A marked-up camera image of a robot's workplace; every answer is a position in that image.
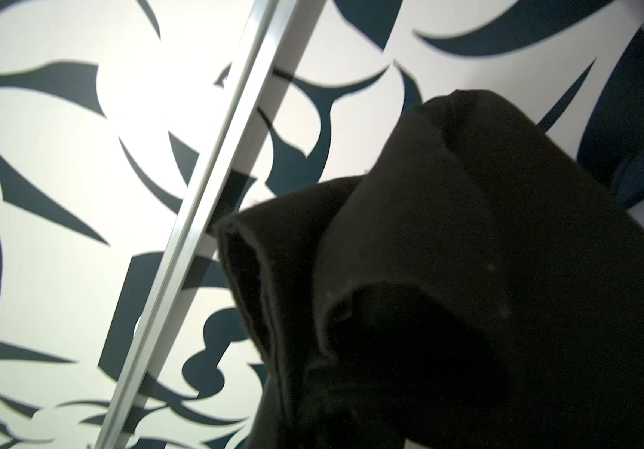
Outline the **black garment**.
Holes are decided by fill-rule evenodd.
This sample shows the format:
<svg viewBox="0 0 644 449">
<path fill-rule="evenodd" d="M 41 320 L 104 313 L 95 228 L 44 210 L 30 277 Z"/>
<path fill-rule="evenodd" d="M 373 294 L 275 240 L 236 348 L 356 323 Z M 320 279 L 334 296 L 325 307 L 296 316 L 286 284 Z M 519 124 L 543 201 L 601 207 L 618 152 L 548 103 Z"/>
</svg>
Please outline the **black garment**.
<svg viewBox="0 0 644 449">
<path fill-rule="evenodd" d="M 249 448 L 644 448 L 644 230 L 499 95 L 215 235 L 268 370 Z"/>
</svg>

